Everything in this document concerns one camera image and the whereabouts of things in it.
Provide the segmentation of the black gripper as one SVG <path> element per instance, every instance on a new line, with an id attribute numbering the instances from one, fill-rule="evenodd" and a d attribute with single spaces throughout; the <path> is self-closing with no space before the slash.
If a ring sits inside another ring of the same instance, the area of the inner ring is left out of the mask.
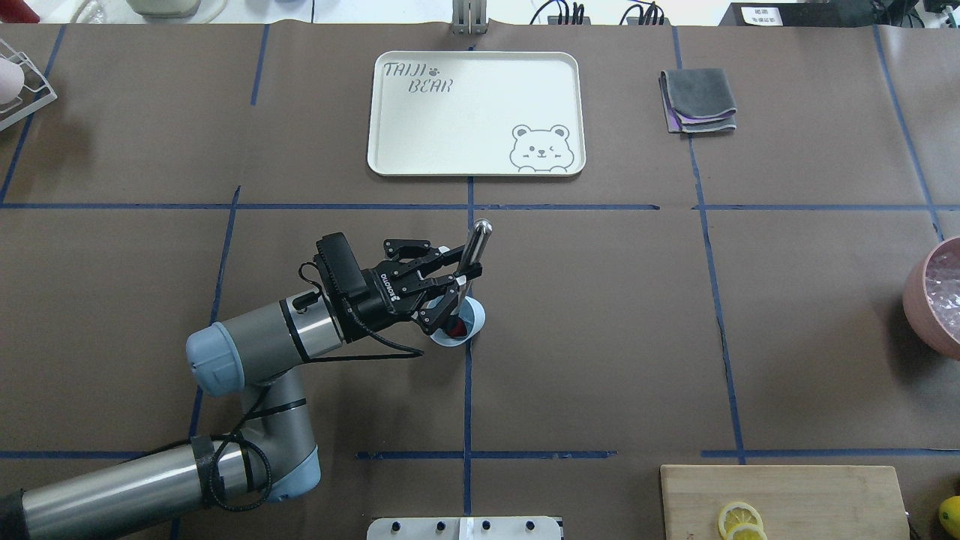
<path id="1" fill-rule="evenodd" d="M 470 283 L 482 274 L 481 264 L 460 267 L 465 246 L 441 250 L 428 240 L 388 238 L 383 247 L 386 260 L 361 269 L 369 290 L 366 298 L 355 303 L 330 298 L 347 342 L 405 322 L 415 323 L 423 334 L 433 334 L 456 312 L 458 277 L 466 275 Z M 446 266 L 455 266 L 454 272 L 439 279 L 428 277 Z"/>

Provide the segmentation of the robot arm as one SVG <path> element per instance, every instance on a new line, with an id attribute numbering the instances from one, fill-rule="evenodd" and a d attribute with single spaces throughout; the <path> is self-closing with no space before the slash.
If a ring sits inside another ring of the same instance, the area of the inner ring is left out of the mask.
<path id="1" fill-rule="evenodd" d="M 467 290 L 482 274 L 484 249 L 482 235 L 455 248 L 388 238 L 380 263 L 362 268 L 343 233 L 323 236 L 305 263 L 316 272 L 308 290 L 213 322 L 186 341 L 199 390 L 237 406 L 230 426 L 10 493 L 2 537 L 116 539 L 201 509 L 251 512 L 312 490 L 322 472 L 305 366 L 351 362 L 336 349 L 364 339 L 387 347 L 384 359 L 418 358 L 418 346 L 383 334 L 402 323 L 465 338 L 477 323 Z"/>

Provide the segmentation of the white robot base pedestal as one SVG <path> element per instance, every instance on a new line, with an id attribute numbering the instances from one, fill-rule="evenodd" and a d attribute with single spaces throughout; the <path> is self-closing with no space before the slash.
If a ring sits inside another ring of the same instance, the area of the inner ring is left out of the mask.
<path id="1" fill-rule="evenodd" d="M 563 521 L 545 515 L 377 518 L 367 539 L 563 539 Z"/>

